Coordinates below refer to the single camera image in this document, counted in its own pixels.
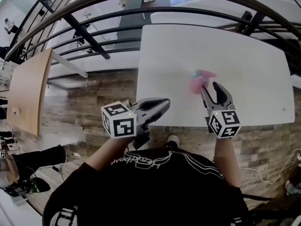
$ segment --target pink object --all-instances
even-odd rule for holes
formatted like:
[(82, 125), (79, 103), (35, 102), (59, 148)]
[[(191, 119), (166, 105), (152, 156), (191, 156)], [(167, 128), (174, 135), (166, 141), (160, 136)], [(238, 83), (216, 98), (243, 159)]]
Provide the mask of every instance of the pink object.
[(206, 70), (196, 70), (195, 75), (190, 77), (190, 91), (195, 95), (199, 95), (201, 93), (202, 86), (208, 89), (209, 78), (211, 77), (216, 77), (216, 74)]

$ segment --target white table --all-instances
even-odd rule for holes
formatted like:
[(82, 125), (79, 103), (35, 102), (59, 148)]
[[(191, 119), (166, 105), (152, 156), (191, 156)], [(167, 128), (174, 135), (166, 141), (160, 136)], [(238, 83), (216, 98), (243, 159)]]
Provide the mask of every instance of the white table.
[[(217, 74), (243, 126), (294, 122), (294, 98), (283, 51), (254, 38), (208, 27), (143, 27), (137, 100), (167, 97), (170, 109), (153, 125), (205, 127), (201, 96), (189, 91), (196, 69)], [(211, 85), (209, 92), (216, 98)]]

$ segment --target black and white marker cube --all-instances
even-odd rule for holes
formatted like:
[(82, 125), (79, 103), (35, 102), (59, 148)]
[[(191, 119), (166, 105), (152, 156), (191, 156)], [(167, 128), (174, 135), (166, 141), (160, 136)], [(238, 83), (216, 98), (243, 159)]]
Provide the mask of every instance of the black and white marker cube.
[(120, 101), (103, 106), (103, 127), (111, 138), (135, 137), (137, 116)]
[(241, 128), (235, 110), (212, 111), (209, 126), (217, 138), (234, 137)]

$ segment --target white cable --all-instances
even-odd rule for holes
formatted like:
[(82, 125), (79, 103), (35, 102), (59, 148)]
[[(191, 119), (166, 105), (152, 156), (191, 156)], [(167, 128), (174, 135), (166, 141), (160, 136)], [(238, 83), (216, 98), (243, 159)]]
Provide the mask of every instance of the white cable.
[(242, 169), (249, 169), (249, 170), (252, 170), (252, 171), (257, 171), (257, 172), (259, 172), (259, 175), (260, 175), (260, 180), (262, 181), (262, 182), (264, 182), (264, 183), (269, 183), (269, 184), (273, 184), (273, 183), (275, 183), (276, 182), (276, 180), (278, 179), (278, 177), (280, 176), (280, 174), (281, 174), (281, 172), (283, 171), (283, 169), (286, 167), (286, 165), (287, 165), (287, 163), (290, 161), (290, 159), (292, 158), (292, 156), (293, 156), (293, 154), (294, 154), (294, 152), (295, 151), (301, 151), (301, 149), (299, 148), (299, 149), (295, 149), (295, 150), (293, 150), (293, 153), (291, 154), (291, 156), (290, 156), (290, 158), (287, 160), (287, 162), (285, 163), (285, 165), (284, 165), (284, 167), (281, 169), (281, 171), (279, 172), (279, 174), (278, 174), (278, 176), (276, 177), (276, 179), (275, 179), (275, 181), (274, 182), (269, 182), (269, 181), (265, 181), (265, 180), (263, 180), (262, 179), (262, 176), (261, 176), (261, 172), (260, 171), (258, 171), (257, 169), (252, 169), (252, 168), (241, 168), (241, 169), (239, 169), (239, 170), (242, 170)]

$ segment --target black t-shirt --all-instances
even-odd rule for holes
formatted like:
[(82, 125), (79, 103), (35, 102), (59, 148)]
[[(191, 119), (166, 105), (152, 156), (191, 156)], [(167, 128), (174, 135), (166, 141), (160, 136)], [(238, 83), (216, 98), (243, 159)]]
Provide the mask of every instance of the black t-shirt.
[(78, 225), (245, 225), (247, 207), (203, 156), (162, 147), (131, 151), (101, 171), (86, 163), (50, 196), (43, 225), (78, 206)]

